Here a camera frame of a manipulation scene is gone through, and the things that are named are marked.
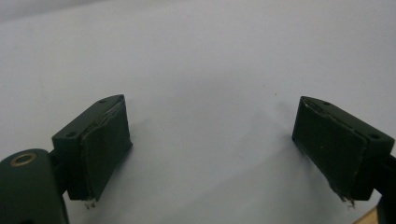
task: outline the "dark green metal part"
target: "dark green metal part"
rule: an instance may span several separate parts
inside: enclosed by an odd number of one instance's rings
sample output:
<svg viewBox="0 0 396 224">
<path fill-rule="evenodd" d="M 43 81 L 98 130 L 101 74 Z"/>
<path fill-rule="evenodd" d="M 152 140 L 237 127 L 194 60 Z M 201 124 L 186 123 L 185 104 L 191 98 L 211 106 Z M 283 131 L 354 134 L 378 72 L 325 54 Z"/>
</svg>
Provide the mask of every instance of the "dark green metal part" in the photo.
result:
<svg viewBox="0 0 396 224">
<path fill-rule="evenodd" d="M 102 99 L 52 137 L 72 200 L 99 200 L 114 168 L 131 148 L 123 95 Z"/>
<path fill-rule="evenodd" d="M 394 140 L 335 105 L 301 97 L 292 139 L 342 199 L 368 200 Z"/>
<path fill-rule="evenodd" d="M 123 95 L 96 102 L 52 137 L 0 162 L 0 223 L 67 224 L 62 194 L 98 201 L 132 143 Z"/>
<path fill-rule="evenodd" d="M 28 149 L 1 161 L 0 223 L 68 223 L 46 150 Z"/>
</svg>

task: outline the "white backdrop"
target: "white backdrop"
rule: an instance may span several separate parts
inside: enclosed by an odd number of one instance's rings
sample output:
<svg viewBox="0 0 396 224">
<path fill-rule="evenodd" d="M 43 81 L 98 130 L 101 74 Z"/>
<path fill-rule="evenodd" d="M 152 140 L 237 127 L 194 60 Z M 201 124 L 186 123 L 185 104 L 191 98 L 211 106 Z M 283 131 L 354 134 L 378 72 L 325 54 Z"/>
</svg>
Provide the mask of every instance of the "white backdrop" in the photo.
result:
<svg viewBox="0 0 396 224">
<path fill-rule="evenodd" d="M 351 223 L 290 135 L 299 97 L 396 136 L 396 3 L 3 0 L 0 159 L 123 93 L 134 150 L 72 224 Z"/>
</svg>

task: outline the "white surface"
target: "white surface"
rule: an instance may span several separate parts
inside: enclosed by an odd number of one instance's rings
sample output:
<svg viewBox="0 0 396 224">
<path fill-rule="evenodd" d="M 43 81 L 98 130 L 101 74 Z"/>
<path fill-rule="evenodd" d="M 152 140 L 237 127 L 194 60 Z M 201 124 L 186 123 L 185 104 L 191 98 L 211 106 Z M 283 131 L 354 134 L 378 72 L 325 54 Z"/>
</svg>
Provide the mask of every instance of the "white surface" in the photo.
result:
<svg viewBox="0 0 396 224">
<path fill-rule="evenodd" d="M 351 223 L 290 140 L 299 97 L 395 137 L 394 1 L 0 3 L 0 158 L 124 93 L 134 151 L 72 224 Z"/>
</svg>

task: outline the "round hole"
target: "round hole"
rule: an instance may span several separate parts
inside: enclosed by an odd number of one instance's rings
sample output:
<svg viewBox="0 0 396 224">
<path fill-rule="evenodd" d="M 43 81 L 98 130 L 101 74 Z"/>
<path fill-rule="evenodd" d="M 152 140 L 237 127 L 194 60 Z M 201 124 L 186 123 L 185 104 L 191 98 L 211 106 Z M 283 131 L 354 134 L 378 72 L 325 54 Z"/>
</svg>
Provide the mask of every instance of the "round hole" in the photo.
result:
<svg viewBox="0 0 396 224">
<path fill-rule="evenodd" d="M 34 152 L 26 152 L 19 156 L 14 157 L 11 161 L 12 166 L 23 166 L 35 160 L 37 155 Z"/>
<path fill-rule="evenodd" d="M 71 133 L 68 133 L 67 135 L 66 135 L 66 137 L 73 137 L 73 136 L 75 136 L 77 133 L 75 133 L 75 132 L 71 132 Z"/>
<path fill-rule="evenodd" d="M 370 133 L 369 136 L 373 139 L 379 139 L 379 135 L 375 133 Z"/>
</svg>

